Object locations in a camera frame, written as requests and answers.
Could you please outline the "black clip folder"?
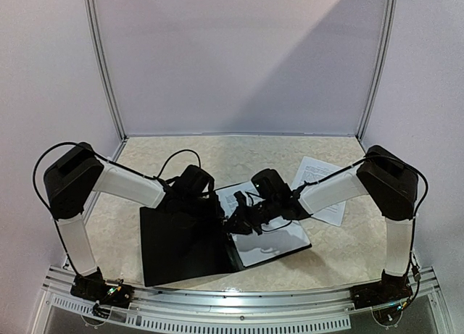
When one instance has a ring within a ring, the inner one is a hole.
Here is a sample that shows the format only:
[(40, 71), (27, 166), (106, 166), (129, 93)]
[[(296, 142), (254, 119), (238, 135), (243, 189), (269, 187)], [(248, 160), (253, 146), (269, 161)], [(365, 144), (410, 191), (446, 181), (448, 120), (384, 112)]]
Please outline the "black clip folder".
[(140, 228), (145, 286), (252, 268), (241, 264), (229, 233), (193, 228), (191, 217), (184, 214), (142, 207)]

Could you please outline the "white printed sheet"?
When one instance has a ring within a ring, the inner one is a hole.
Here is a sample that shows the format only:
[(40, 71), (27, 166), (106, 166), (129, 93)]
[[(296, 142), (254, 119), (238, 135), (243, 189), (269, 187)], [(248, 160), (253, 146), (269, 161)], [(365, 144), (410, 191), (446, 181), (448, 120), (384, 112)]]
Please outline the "white printed sheet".
[[(240, 183), (217, 191), (220, 205), (229, 218), (238, 206), (235, 192), (245, 195), (248, 205), (262, 201), (261, 195), (251, 182)], [(282, 217), (276, 217), (270, 223), (263, 225), (261, 235), (252, 232), (249, 235), (229, 233), (238, 258), (244, 268), (254, 267), (269, 262), (287, 254), (297, 253), (312, 247), (305, 229), (299, 222), (290, 222)]]

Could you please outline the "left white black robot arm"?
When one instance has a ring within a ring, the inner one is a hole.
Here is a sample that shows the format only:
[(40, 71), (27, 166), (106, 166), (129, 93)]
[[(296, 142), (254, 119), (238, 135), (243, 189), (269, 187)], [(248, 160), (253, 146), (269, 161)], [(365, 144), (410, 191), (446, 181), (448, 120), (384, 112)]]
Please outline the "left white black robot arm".
[(94, 150), (87, 142), (56, 143), (40, 156), (66, 148), (66, 152), (43, 171), (46, 195), (43, 205), (49, 210), (60, 243), (78, 283), (93, 301), (108, 293), (107, 284), (96, 276), (99, 266), (88, 235), (88, 221), (102, 195), (133, 202), (148, 209), (164, 209), (205, 221), (219, 222), (223, 210), (215, 190), (214, 178), (200, 164), (189, 165), (174, 178), (146, 175)]

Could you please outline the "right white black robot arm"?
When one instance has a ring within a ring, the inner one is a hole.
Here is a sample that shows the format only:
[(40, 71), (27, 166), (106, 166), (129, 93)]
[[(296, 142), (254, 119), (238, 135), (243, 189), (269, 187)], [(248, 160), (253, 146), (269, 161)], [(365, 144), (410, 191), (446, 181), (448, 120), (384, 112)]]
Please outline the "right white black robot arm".
[(283, 181), (274, 169), (264, 169), (252, 178), (260, 202), (248, 205), (244, 194), (237, 191), (238, 203), (225, 220), (227, 233), (262, 234), (262, 225), (276, 217), (299, 221), (334, 204), (369, 195), (386, 220), (386, 262), (375, 287), (375, 296), (390, 302), (402, 292), (404, 277), (410, 265), (413, 247), (413, 221), (417, 207), (418, 182), (421, 172), (379, 145), (371, 146), (365, 156), (334, 173), (295, 189)]

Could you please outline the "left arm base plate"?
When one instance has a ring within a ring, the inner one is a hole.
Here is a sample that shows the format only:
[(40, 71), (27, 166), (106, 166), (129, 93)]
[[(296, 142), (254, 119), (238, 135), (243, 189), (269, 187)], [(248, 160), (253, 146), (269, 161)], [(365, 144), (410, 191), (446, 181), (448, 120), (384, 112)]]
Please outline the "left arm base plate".
[(103, 279), (76, 276), (70, 289), (70, 295), (103, 306), (115, 306), (127, 309), (132, 302), (135, 288), (124, 283), (108, 284)]

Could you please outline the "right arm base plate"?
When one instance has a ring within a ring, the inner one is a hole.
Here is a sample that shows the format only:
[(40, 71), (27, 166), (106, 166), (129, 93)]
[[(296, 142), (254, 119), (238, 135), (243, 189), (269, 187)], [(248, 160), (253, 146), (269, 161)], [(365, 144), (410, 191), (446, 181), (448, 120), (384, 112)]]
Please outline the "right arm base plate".
[(377, 281), (356, 285), (349, 289), (350, 298), (356, 309), (390, 304), (412, 296), (412, 288), (403, 283)]

